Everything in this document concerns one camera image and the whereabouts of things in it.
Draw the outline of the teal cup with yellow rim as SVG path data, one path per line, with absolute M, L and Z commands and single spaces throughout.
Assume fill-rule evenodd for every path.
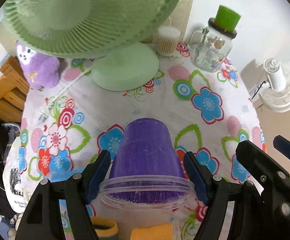
M 112 219 L 91 217 L 91 222 L 99 239 L 118 240 L 118 225 Z

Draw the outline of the white floor fan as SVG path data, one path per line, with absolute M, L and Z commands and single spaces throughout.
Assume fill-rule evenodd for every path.
M 276 113 L 290 110 L 290 68 L 274 58 L 262 65 L 261 83 L 252 91 L 252 99 L 258 97 L 262 104 Z

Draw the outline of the floral tablecloth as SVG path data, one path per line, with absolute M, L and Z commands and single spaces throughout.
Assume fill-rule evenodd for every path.
M 201 165 L 229 182 L 251 178 L 237 161 L 241 141 L 265 148 L 256 110 L 230 61 L 215 73 L 197 69 L 188 48 L 161 57 L 157 74 L 141 87 L 111 92 L 91 78 L 92 61 L 65 60 L 59 84 L 31 90 L 21 132 L 3 173 L 11 207 L 22 213 L 38 183 L 62 181 L 93 163 L 102 150 L 119 155 L 123 138 L 169 134 L 173 153 L 191 151 Z

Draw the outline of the wooden chair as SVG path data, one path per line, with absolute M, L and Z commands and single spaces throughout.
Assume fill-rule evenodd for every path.
M 4 122 L 22 120 L 29 83 L 24 78 L 20 63 L 10 56 L 0 67 L 0 119 Z

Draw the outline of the glass mason jar mug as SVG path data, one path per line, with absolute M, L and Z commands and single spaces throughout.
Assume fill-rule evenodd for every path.
M 219 26 L 214 18 L 209 18 L 207 27 L 196 28 L 188 39 L 188 46 L 194 51 L 193 63 L 196 67 L 217 72 L 233 48 L 237 31 L 229 31 Z

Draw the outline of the purple plush toy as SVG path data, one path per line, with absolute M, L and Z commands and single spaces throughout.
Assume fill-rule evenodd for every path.
M 60 80 L 57 57 L 39 53 L 19 40 L 16 41 L 16 54 L 30 88 L 39 90 L 57 86 Z

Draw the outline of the cotton swab container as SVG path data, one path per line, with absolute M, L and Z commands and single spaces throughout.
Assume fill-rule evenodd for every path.
M 156 34 L 156 52 L 164 57 L 172 56 L 176 50 L 180 33 L 176 27 L 162 25 Z

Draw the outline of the green desk fan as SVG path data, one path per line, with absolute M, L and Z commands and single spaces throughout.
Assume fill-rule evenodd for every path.
M 100 87 L 131 90 L 148 83 L 159 59 L 143 44 L 179 0 L 6 0 L 8 27 L 39 53 L 94 59 L 91 75 Z

